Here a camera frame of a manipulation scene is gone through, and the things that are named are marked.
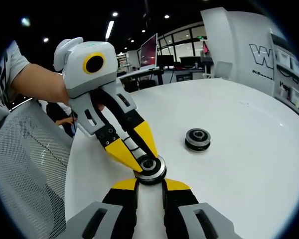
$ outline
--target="desk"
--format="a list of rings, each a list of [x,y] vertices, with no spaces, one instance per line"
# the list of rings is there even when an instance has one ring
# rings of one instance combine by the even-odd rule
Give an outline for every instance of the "desk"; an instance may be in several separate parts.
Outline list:
[[[299,116],[257,90],[222,79],[186,81],[132,93],[149,122],[167,178],[189,185],[198,201],[230,219],[244,239],[272,239],[299,205]],[[103,114],[125,138],[107,110]],[[206,129],[211,146],[184,147],[186,132]],[[110,159],[80,131],[74,137],[65,183],[69,220],[102,201],[130,169]],[[161,185],[139,188],[135,239],[165,239]]]

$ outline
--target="recessed light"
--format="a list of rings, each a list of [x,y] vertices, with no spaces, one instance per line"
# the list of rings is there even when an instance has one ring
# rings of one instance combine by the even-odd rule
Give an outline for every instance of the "recessed light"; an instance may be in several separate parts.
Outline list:
[[[29,18],[26,18],[26,17],[21,18],[21,25],[22,26],[30,26]]]

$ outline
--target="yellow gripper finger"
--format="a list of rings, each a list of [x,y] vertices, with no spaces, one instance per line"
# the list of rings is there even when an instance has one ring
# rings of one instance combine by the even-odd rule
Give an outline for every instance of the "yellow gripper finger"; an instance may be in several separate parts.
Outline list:
[[[145,142],[145,144],[149,147],[151,152],[157,158],[158,154],[149,124],[146,121],[143,121],[138,126],[136,126],[134,130],[142,138],[142,140]]]
[[[106,146],[105,151],[107,151],[107,153],[117,162],[127,166],[128,168],[131,168],[137,172],[143,171],[132,153],[120,138]]]

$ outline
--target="person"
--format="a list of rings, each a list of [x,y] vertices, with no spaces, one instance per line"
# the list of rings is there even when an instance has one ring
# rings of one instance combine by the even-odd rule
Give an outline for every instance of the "person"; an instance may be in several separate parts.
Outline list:
[[[70,137],[75,135],[77,115],[72,109],[64,103],[47,102],[39,100],[43,111],[55,122],[57,126],[62,128]]]
[[[65,105],[69,102],[62,75],[30,63],[13,40],[0,60],[0,122],[9,114],[6,103],[17,94]]]

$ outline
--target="window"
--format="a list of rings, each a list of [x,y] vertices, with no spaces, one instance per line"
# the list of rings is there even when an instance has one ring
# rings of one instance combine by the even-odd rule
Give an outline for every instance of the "window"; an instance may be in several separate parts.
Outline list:
[[[166,36],[165,37],[165,39],[164,38],[162,38],[161,40],[160,40],[160,46],[163,48],[164,46],[166,46],[166,43],[168,44],[168,45],[171,45],[172,44],[172,41],[171,41],[171,36]]]
[[[195,48],[195,55],[200,56],[200,51],[203,50],[203,42],[202,41],[194,42],[194,48]]]
[[[172,46],[166,47],[161,51],[162,55],[169,55],[169,53],[174,56],[174,60],[175,60],[174,48]]]
[[[180,41],[184,41],[184,40],[188,40],[188,39],[190,39],[189,30],[185,30],[185,31],[175,33],[173,35],[173,37],[174,37],[174,42],[175,43],[180,42]]]
[[[183,56],[194,56],[191,43],[180,44],[175,46],[177,61]]]
[[[206,36],[206,30],[205,30],[205,26],[199,26],[199,27],[195,27],[192,28],[191,30],[192,34],[193,34],[193,38],[197,38],[199,36]]]

